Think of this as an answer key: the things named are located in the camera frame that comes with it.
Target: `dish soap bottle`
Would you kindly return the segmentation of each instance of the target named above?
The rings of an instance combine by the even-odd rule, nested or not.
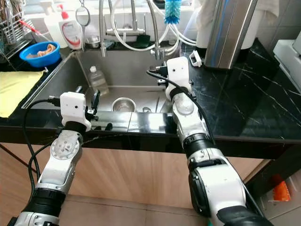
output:
[[[63,20],[59,22],[62,35],[71,49],[80,49],[82,40],[82,29],[75,17],[69,17],[68,13],[62,9]]]
[[[90,68],[90,74],[88,76],[91,86],[94,90],[99,90],[100,95],[107,94],[109,92],[108,84],[105,80],[102,71],[96,70],[95,66]]]
[[[53,1],[41,1],[40,5],[43,7],[46,17],[44,18],[45,25],[50,33],[50,36],[53,41],[56,41],[60,44],[61,48],[66,48],[67,43],[60,31],[59,23],[59,14],[55,12],[53,8]]]

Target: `countertop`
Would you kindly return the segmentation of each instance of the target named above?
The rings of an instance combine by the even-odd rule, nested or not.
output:
[[[182,55],[188,57],[193,49],[182,46]],[[62,50],[62,58],[69,52]],[[29,95],[57,65],[48,67],[49,72]],[[207,114],[218,147],[226,155],[277,158],[288,146],[301,144],[301,94],[258,40],[246,59],[230,71],[189,65],[197,101]],[[27,63],[17,69],[32,70]],[[10,69],[1,66],[1,70]],[[0,142],[24,143],[23,103],[24,100],[9,118],[0,118]],[[127,117],[126,131],[93,130],[86,134],[84,146],[182,152],[171,115],[128,113],[125,120]],[[150,126],[153,123],[157,125],[155,129]],[[59,126],[59,110],[33,109],[28,118],[30,140],[35,144],[47,143]]]

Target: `faucet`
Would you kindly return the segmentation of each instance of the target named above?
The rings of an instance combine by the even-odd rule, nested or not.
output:
[[[154,36],[155,36],[155,50],[151,50],[150,53],[155,56],[156,60],[161,60],[165,55],[165,50],[160,47],[157,20],[156,20],[154,8],[151,5],[151,0],[146,0],[146,1],[150,8],[150,14],[152,19],[152,24],[154,26]]]
[[[104,43],[104,35],[103,35],[103,0],[99,0],[99,13],[98,13],[98,20],[99,20],[99,39],[100,39],[100,56],[106,57],[107,56],[107,49]]]
[[[161,60],[164,55],[165,55],[165,50],[160,47],[159,43],[159,37],[158,37],[158,27],[157,27],[157,20],[156,20],[156,15],[155,11],[152,7],[151,0],[146,0],[147,4],[150,8],[150,14],[152,18],[152,23],[154,26],[154,35],[155,35],[155,48],[154,50],[151,50],[151,54],[155,56],[156,60]],[[109,2],[109,8],[110,8],[110,13],[112,11],[112,1],[108,0]],[[145,34],[146,32],[146,27],[145,27],[145,15],[144,15],[144,29],[139,29],[137,28],[137,20],[136,20],[136,13],[135,13],[135,3],[134,0],[131,0],[131,9],[132,9],[132,19],[133,19],[133,28],[123,28],[123,29],[118,29],[118,32],[121,35],[127,34],[129,36],[131,35],[139,35],[139,34]],[[107,56],[107,51],[104,43],[104,35],[103,35],[103,0],[99,0],[99,38],[100,38],[100,54],[102,57]],[[113,29],[106,29],[106,34],[107,35],[115,35],[113,32]]]

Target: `blue bowl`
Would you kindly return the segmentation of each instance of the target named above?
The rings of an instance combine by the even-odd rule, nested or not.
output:
[[[48,44],[54,45],[55,50],[45,56],[26,58],[28,54],[36,55],[39,51],[46,50]],[[40,42],[24,49],[19,56],[22,60],[28,62],[33,67],[46,67],[48,65],[54,64],[60,59],[60,44],[54,41]]]

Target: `kitchen sink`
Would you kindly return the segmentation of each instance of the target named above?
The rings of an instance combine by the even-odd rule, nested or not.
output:
[[[170,104],[166,100],[165,87],[158,86],[157,80],[148,76],[146,70],[151,66],[161,65],[149,52],[108,51],[108,56],[101,58],[98,51],[75,51],[69,54],[59,66],[40,85],[26,101],[26,108],[35,100],[47,99],[50,95],[59,97],[62,93],[75,91],[77,86],[83,87],[86,105],[91,106],[93,88],[87,79],[89,69],[95,65],[101,70],[109,86],[109,93],[100,97],[98,111],[111,111],[112,103],[119,97],[132,99],[136,111],[143,112],[147,107],[152,113],[167,113]],[[38,109],[56,109],[57,107],[40,103]]]

